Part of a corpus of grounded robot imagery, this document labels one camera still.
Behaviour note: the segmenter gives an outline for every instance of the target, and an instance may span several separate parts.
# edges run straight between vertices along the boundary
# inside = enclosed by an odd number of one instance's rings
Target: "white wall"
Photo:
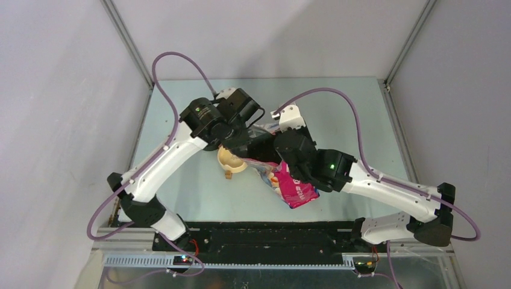
[[[2,1],[0,27],[0,288],[72,288],[147,88],[100,1]]]
[[[148,67],[211,78],[386,77],[425,0],[117,0]],[[163,60],[161,79],[199,79]]]
[[[468,288],[511,282],[510,15],[508,0],[439,1],[391,85],[421,181],[454,184],[481,227],[453,241]]]

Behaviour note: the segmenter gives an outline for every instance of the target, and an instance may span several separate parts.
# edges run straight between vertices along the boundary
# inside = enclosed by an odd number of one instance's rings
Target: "table surface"
[[[193,99],[210,98],[201,80],[162,81],[162,87],[182,111]],[[407,179],[392,125],[376,78],[277,78],[212,80],[220,91],[227,87],[244,89],[267,111],[258,123],[273,122],[269,111],[291,97],[317,87],[331,87],[346,93],[360,115],[364,152],[370,165],[390,175]],[[359,157],[356,127],[349,105],[333,93],[315,93],[298,101],[318,148],[337,149]],[[142,127],[134,163],[142,161],[172,129],[173,115],[168,103],[155,89]],[[290,209],[253,169],[224,177],[216,152],[199,152],[187,160],[160,187],[157,196],[167,208],[187,221],[219,222],[315,222],[380,217],[398,212],[396,208],[344,192],[324,193],[299,208]],[[123,213],[119,220],[125,219]]]

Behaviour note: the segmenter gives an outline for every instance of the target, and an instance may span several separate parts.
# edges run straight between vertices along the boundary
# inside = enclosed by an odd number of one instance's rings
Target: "plastic packaging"
[[[230,148],[230,151],[254,168],[261,179],[294,209],[317,199],[319,193],[311,184],[303,184],[289,174],[287,164],[273,148],[273,141],[279,132],[276,123],[253,125],[249,129],[249,140],[246,144],[239,148]]]

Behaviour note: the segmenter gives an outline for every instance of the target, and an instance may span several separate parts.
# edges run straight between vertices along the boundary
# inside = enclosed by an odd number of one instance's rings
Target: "purple cable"
[[[389,260],[389,267],[390,267],[390,273],[392,274],[392,279],[394,281],[394,284],[396,284],[396,288],[401,288],[401,285],[399,284],[398,280],[396,279],[396,274],[394,273],[394,267],[392,266],[392,260],[390,259],[390,240],[387,240],[387,259]]]
[[[364,168],[367,170],[367,172],[371,176],[373,176],[375,179],[379,179],[379,176],[375,172],[373,172],[371,170],[371,167],[369,167],[368,162],[366,160],[366,157],[364,155],[364,150],[362,148],[362,130],[360,129],[359,114],[357,113],[357,110],[355,108],[355,105],[354,105],[353,101],[351,101],[351,99],[345,93],[343,93],[342,91],[336,90],[336,89],[331,89],[329,87],[320,87],[320,88],[317,88],[317,89],[311,89],[311,90],[308,90],[306,92],[300,93],[299,95],[295,96],[292,99],[289,99],[281,107],[277,108],[277,112],[280,112],[284,107],[288,106],[292,102],[295,102],[295,101],[303,98],[304,96],[310,95],[310,94],[315,93],[315,92],[332,92],[332,93],[335,93],[337,95],[340,95],[342,98],[344,98],[344,100],[346,100],[348,102],[348,104],[351,107],[351,111],[353,111],[353,115],[355,115],[355,125],[357,127],[357,140],[358,140],[358,143],[359,143],[360,160],[362,160],[362,164],[363,164]],[[423,197],[429,197],[428,193],[426,193],[424,191],[421,191],[421,190],[418,190],[417,188],[411,187],[409,185],[405,185],[405,184],[402,184],[400,182],[394,181],[393,179],[382,178],[381,181],[382,182],[386,182],[386,183],[388,183],[390,185],[394,185],[394,186],[399,187],[399,188],[403,188],[405,190],[412,191],[412,192],[414,192],[416,194],[419,194],[419,195],[421,195]],[[451,236],[451,238],[456,239],[456,240],[462,240],[462,241],[477,241],[477,240],[479,240],[481,238],[481,230],[479,230],[479,227],[477,227],[477,224],[475,224],[473,219],[470,218],[460,208],[458,208],[457,206],[455,206],[455,205],[453,205],[453,204],[451,204],[451,203],[449,203],[447,201],[444,201],[441,198],[436,197],[436,196],[431,196],[431,199],[433,199],[433,200],[439,202],[440,204],[445,205],[448,208],[451,208],[454,211],[456,211],[463,218],[465,218],[465,220],[467,220],[467,222],[470,223],[470,225],[474,228],[475,237],[469,238],[469,237]]]
[[[181,248],[179,248],[178,246],[176,246],[176,244],[174,244],[174,242],[170,241],[167,236],[163,235],[163,234],[160,234],[161,237],[163,237],[163,239],[165,239],[165,241],[167,241],[167,243],[169,243],[174,249],[176,249],[179,253],[183,254],[183,255],[187,255],[187,256],[190,256],[193,260],[195,260],[197,263],[199,263],[199,265],[201,266],[201,270],[199,272],[195,272],[195,273],[191,273],[191,274],[185,274],[185,273],[178,273],[178,272],[175,272],[175,271],[172,271],[170,269],[157,269],[157,270],[153,270],[153,271],[150,271],[148,273],[145,273],[144,275],[141,275],[135,279],[132,279],[132,280],[128,280],[128,281],[114,281],[110,278],[110,276],[108,275],[108,272],[105,274],[106,277],[107,277],[107,280],[112,283],[112,284],[116,284],[116,285],[128,285],[128,284],[131,284],[131,283],[135,283],[139,280],[142,280],[143,278],[147,277],[147,276],[151,276],[153,274],[158,274],[158,273],[172,273],[173,275],[176,275],[176,276],[183,276],[183,277],[192,277],[192,276],[197,276],[199,275],[200,273],[202,273],[204,271],[204,263],[199,259],[197,258],[196,256],[194,256],[193,254],[189,254],[188,252],[186,252],[185,250],[182,250]]]
[[[174,139],[174,136],[177,132],[177,126],[178,126],[178,123],[179,123],[179,113],[177,112],[177,109],[174,105],[174,103],[172,102],[172,100],[170,99],[170,97],[167,95],[167,93],[163,90],[163,88],[161,87],[160,85],[160,82],[158,80],[158,78],[156,77],[156,64],[158,63],[158,61],[160,61],[160,59],[162,59],[163,57],[165,56],[168,56],[168,55],[173,55],[173,56],[178,56],[178,57],[181,57],[181,58],[184,58],[185,60],[187,60],[188,62],[190,62],[193,66],[195,66],[195,68],[197,68],[197,70],[199,71],[199,73],[201,74],[202,78],[204,79],[204,81],[206,82],[206,84],[208,85],[209,89],[211,90],[211,93],[213,95],[216,94],[213,86],[211,85],[209,79],[206,77],[206,75],[204,74],[204,72],[202,71],[202,69],[198,66],[197,63],[195,63],[195,61],[193,61],[190,57],[184,55],[184,54],[181,54],[179,52],[164,52],[158,56],[156,56],[156,58],[154,59],[154,61],[152,62],[152,77],[154,79],[154,84],[156,85],[156,87],[158,88],[158,90],[160,91],[160,93],[163,95],[163,97],[167,100],[167,102],[169,103],[169,105],[171,106],[172,108],[172,112],[174,113],[174,125],[172,127],[172,132],[171,134],[169,135],[169,138],[167,139],[167,141],[165,142],[165,144],[168,146],[170,143],[172,143],[172,140]],[[154,163],[154,161],[164,152],[163,148],[159,149],[145,164],[143,164],[134,174],[133,176],[131,176],[132,179],[136,179],[141,173],[143,173],[150,165],[152,165]],[[113,199],[115,199],[115,197],[120,194],[124,189],[126,189],[127,186],[129,186],[129,182],[125,182],[120,188],[118,188],[112,195],[110,195],[97,209],[96,211],[94,212],[94,214],[92,214],[92,217],[90,218],[89,220],[89,224],[87,224],[87,236],[89,239],[91,240],[94,240],[94,241],[101,241],[101,240],[105,240],[106,238],[109,238],[115,234],[117,234],[118,232],[120,232],[121,230],[123,230],[124,228],[126,227],[129,227],[131,225],[134,224],[134,222],[129,222],[129,223],[126,223],[124,225],[122,225],[121,227],[115,229],[114,231],[106,234],[106,235],[103,235],[103,236],[94,236],[92,235],[92,226],[94,225],[94,221],[98,218],[98,215],[100,214],[100,212],[108,205],[108,203],[110,203]]]
[[[360,274],[357,270],[352,271],[352,272],[353,272],[353,273],[355,273],[355,275],[360,276],[360,277],[374,277],[374,276],[382,276],[382,277],[385,277],[385,278],[387,278],[388,280],[390,280],[390,281],[394,282],[394,280],[393,280],[393,279],[392,279],[389,275],[387,275],[387,274],[383,274],[383,273],[374,273],[374,275],[373,275],[373,274]],[[403,286],[401,286],[401,284],[399,284],[399,283],[398,283],[398,285],[399,285],[399,287],[398,287],[399,289],[403,289]]]

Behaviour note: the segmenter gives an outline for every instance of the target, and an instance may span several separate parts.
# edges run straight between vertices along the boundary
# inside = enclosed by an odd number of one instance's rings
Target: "purple cable loop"
[[[209,81],[209,79],[206,77],[205,73],[202,71],[202,69],[197,65],[197,63],[195,63],[195,61],[193,61],[191,58],[189,58],[188,56],[184,55],[184,54],[181,54],[179,52],[164,52],[160,55],[158,55],[154,61],[152,62],[152,77],[154,78],[154,83],[156,85],[156,87],[158,88],[158,90],[160,91],[160,93],[163,95],[163,97],[167,100],[167,102],[169,103],[169,105],[171,106],[172,108],[172,112],[174,113],[174,125],[172,127],[172,132],[171,134],[169,135],[169,138],[165,141],[165,146],[169,146],[175,135],[176,135],[176,132],[177,132],[177,126],[178,126],[178,123],[179,123],[179,113],[174,105],[174,103],[172,102],[172,100],[170,99],[170,97],[167,95],[167,93],[163,90],[163,88],[161,87],[160,85],[160,82],[158,81],[158,78],[156,76],[156,64],[158,63],[158,61],[160,61],[160,59],[162,59],[163,57],[165,56],[170,56],[170,55],[173,55],[173,56],[178,56],[178,57],[181,57],[181,58],[184,58],[185,60],[187,60],[188,62],[190,62],[193,66],[195,66],[195,68],[198,70],[198,72],[201,74],[201,76],[204,78],[204,81],[206,82],[206,84],[208,85],[208,88],[210,89],[211,93],[213,94],[213,96],[216,94],[216,91],[214,90],[213,86],[211,85],[211,82]],[[145,162],[130,178],[130,180],[126,181],[124,184],[121,185],[121,187],[119,187],[113,194],[111,194],[97,209],[96,211],[94,212],[94,214],[92,215],[92,217],[90,218],[89,220],[89,223],[87,224],[87,236],[91,239],[91,240],[94,240],[94,241],[100,241],[100,240],[105,240],[106,238],[109,238],[115,234],[117,234],[118,232],[120,232],[121,230],[125,229],[126,227],[129,227],[131,225],[134,224],[134,222],[128,222],[124,225],[122,225],[121,227],[115,229],[114,231],[106,234],[106,235],[103,235],[103,236],[94,236],[92,234],[92,226],[94,225],[94,221],[98,218],[98,215],[100,214],[100,212],[108,205],[108,203],[110,203],[113,199],[115,199],[115,197],[117,197],[118,194],[120,194],[124,189],[126,189],[129,185],[130,185],[130,181],[131,180],[134,180],[136,179],[140,174],[142,174],[143,172],[145,172],[145,170],[154,163],[154,161],[160,157],[162,155],[162,153],[164,152],[165,150],[163,148],[160,148],[147,162]],[[193,255],[190,255],[188,254],[187,252],[181,250],[179,247],[177,247],[173,242],[171,242],[165,235],[161,234],[161,236],[174,248],[176,249],[177,251],[185,254],[185,255],[188,255],[190,256],[192,259],[194,259],[197,263],[199,263],[201,265],[201,270],[197,273],[192,273],[192,274],[182,274],[182,273],[177,273],[177,272],[173,272],[174,275],[178,275],[178,276],[196,276],[200,273],[202,273],[204,271],[204,263],[197,257],[193,256]],[[149,275],[153,275],[153,274],[156,274],[156,273],[163,273],[163,272],[166,272],[168,271],[168,269],[158,269],[158,270],[154,270],[154,271],[151,271],[151,272],[148,272],[138,278],[135,278],[133,280],[130,280],[130,281],[125,281],[125,282],[116,282],[116,281],[113,281],[110,279],[110,277],[108,276],[108,273],[107,273],[107,276],[106,276],[106,279],[108,281],[110,281],[111,283],[114,283],[114,284],[118,284],[118,285],[127,285],[127,284],[130,284],[130,283],[133,283],[133,282],[136,282],[138,280],[141,280],[142,278],[145,278]]]

